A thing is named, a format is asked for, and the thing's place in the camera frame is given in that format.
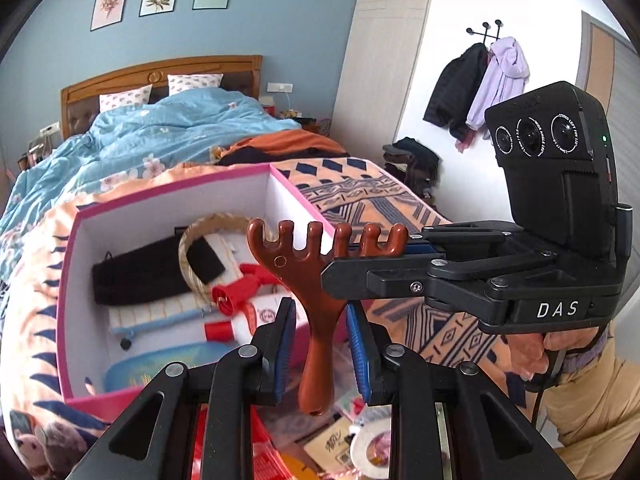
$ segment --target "geometric patterned blanket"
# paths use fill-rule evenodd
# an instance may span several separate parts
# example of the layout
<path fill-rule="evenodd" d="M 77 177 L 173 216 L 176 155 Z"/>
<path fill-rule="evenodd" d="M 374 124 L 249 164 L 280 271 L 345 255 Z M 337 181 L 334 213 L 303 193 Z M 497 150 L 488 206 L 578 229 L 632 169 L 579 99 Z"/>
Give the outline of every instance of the geometric patterned blanket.
<path fill-rule="evenodd" d="M 356 238 L 369 222 L 379 224 L 384 234 L 397 222 L 411 233 L 446 222 L 403 184 L 366 160 L 320 158 L 273 165 L 331 224 L 351 223 Z M 101 194 L 81 194 L 47 212 L 27 235 L 9 290 L 0 381 L 7 437 L 38 480 L 66 478 L 109 423 L 71 409 L 60 394 L 55 343 L 58 285 L 76 213 L 95 202 L 226 170 L 184 165 L 152 179 L 115 183 Z M 413 298 L 376 300 L 368 317 L 386 326 L 394 341 L 420 352 L 430 362 L 447 366 L 463 360 L 478 362 L 516 405 L 529 412 L 532 399 L 511 371 L 508 348 L 500 338 L 481 333 L 472 316 L 446 314 Z"/>

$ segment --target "black cable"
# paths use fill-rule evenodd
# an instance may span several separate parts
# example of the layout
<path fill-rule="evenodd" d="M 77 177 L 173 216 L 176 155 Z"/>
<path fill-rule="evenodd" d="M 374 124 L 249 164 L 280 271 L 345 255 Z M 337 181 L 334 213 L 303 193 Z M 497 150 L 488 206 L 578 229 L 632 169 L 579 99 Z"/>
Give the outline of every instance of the black cable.
<path fill-rule="evenodd" d="M 549 375 L 546 377 L 545 382 L 542 385 L 542 388 L 536 395 L 536 402 L 533 404 L 533 412 L 531 413 L 531 425 L 535 429 L 538 424 L 538 412 L 540 411 L 540 402 L 542 402 L 542 395 L 545 393 L 545 390 L 553 385 L 554 378 L 551 376 L 551 371 L 556 367 L 556 361 L 558 360 L 559 354 L 555 352 L 553 361 L 549 360 Z"/>

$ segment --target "blue wall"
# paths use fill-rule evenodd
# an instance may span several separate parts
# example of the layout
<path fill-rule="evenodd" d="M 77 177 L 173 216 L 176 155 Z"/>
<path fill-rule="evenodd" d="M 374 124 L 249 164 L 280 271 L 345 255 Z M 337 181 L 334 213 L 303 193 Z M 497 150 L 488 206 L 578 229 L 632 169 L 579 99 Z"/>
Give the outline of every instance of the blue wall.
<path fill-rule="evenodd" d="M 356 0 L 229 0 L 226 10 L 138 17 L 89 31 L 95 0 L 44 0 L 0 64 L 0 147 L 9 168 L 38 131 L 60 119 L 60 90 L 118 68 L 183 56 L 262 54 L 262 86 L 293 83 L 291 106 L 330 117 Z M 276 96 L 287 108 L 284 95 Z"/>

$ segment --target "coat rack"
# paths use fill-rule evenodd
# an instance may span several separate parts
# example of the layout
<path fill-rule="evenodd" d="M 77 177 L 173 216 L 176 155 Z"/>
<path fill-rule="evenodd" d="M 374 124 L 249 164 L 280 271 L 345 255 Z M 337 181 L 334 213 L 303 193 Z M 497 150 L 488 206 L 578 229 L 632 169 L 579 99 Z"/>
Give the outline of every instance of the coat rack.
<path fill-rule="evenodd" d="M 487 22 L 482 23 L 482 26 L 484 27 L 484 32 L 475 32 L 471 27 L 469 27 L 466 31 L 471 35 L 479 34 L 480 36 L 483 36 L 482 43 L 486 44 L 485 42 L 487 38 L 494 38 L 494 40 L 500 39 L 500 28 L 502 27 L 502 22 L 500 20 L 495 20 L 495 24 L 498 26 L 498 32 L 496 32 L 495 36 L 491 36 L 489 34 L 489 29 L 491 28 L 491 25 L 489 25 Z"/>

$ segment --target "purple jacket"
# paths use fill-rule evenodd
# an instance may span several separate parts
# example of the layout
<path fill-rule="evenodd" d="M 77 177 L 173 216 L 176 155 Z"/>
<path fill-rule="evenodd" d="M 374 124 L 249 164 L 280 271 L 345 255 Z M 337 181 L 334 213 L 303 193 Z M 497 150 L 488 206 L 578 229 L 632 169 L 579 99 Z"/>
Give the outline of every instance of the purple jacket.
<path fill-rule="evenodd" d="M 476 94 L 466 125 L 478 132 L 484 127 L 484 111 L 495 104 L 522 94 L 529 65 L 514 38 L 495 41 L 489 49 L 489 66 Z"/>

